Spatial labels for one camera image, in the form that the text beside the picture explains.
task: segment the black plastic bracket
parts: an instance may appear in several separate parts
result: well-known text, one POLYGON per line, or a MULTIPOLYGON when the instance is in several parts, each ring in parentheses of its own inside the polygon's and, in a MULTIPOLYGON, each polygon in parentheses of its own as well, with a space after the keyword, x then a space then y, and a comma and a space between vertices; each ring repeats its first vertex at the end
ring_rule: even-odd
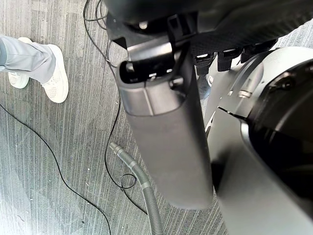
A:
POLYGON ((277 42, 277 39, 267 41, 264 43, 258 43, 255 45, 248 45, 244 47, 243 53, 241 54, 240 62, 244 63, 252 58, 254 55, 260 54, 265 51, 269 51, 277 42))
POLYGON ((230 70, 232 60, 240 56, 242 51, 242 48, 220 51, 218 53, 218 71, 223 72, 230 70))

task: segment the gray pants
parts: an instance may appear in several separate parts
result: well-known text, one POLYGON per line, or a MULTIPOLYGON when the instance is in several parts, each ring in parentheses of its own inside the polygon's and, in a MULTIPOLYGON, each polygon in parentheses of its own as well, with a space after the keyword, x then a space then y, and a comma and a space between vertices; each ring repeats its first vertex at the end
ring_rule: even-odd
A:
POLYGON ((47 45, 27 44, 18 39, 0 35, 0 71, 28 75, 46 83, 53 75, 55 57, 47 45))

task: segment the white sneaker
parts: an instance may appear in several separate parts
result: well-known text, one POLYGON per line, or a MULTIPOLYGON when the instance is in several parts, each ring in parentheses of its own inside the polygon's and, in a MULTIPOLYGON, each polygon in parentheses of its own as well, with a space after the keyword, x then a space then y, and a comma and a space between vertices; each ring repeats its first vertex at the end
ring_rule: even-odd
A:
MULTIPOLYGON (((23 43, 31 43, 32 41, 29 38, 19 38, 23 43)), ((26 87, 29 81, 29 76, 21 74, 18 72, 9 72, 9 82, 10 84, 19 89, 26 87)))
POLYGON ((55 69, 50 80, 41 85, 52 102, 62 103, 66 100, 68 94, 68 79, 63 54, 58 46, 52 44, 48 46, 55 56, 55 69))

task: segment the person's foot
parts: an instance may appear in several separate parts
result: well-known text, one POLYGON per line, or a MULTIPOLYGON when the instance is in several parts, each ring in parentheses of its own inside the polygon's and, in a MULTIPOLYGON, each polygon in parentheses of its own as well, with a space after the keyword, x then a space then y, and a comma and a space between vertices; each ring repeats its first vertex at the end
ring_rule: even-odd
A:
MULTIPOLYGON (((29 38, 19 38, 23 43, 31 43, 32 41, 29 38)), ((26 87, 29 81, 29 76, 21 74, 18 72, 9 72, 9 82, 10 84, 19 89, 26 87)))
POLYGON ((41 85, 51 101, 62 103, 66 100, 68 94, 68 79, 65 71, 63 54, 61 49, 56 45, 49 44, 48 47, 55 56, 55 69, 50 80, 41 85))

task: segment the hose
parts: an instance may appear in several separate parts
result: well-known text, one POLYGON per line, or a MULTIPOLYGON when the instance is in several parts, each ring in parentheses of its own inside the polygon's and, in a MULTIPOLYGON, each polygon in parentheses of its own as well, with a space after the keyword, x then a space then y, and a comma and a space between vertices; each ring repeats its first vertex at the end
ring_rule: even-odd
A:
POLYGON ((143 198, 148 212, 151 234, 164 235, 160 212, 157 207, 157 200, 154 194, 154 190, 151 187, 149 177, 143 171, 141 166, 139 166, 138 162, 120 145, 111 142, 110 148, 113 150, 114 154, 117 155, 127 165, 127 167, 133 172, 133 174, 140 183, 143 198))

